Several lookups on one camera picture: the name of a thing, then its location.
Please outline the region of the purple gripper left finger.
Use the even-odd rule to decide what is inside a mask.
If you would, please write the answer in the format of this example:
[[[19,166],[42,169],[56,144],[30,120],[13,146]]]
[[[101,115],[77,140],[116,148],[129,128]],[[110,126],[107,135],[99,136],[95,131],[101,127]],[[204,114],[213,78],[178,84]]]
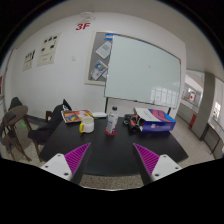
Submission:
[[[68,181],[80,181],[89,156],[90,143],[86,143],[65,155],[56,154],[42,169]]]

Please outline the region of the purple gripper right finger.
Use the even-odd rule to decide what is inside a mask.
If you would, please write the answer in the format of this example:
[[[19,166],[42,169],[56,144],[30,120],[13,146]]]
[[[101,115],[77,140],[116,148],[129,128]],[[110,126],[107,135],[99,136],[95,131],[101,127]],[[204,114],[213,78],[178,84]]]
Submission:
[[[181,170],[181,167],[168,155],[158,155],[136,143],[133,146],[133,153],[143,182],[154,182]]]

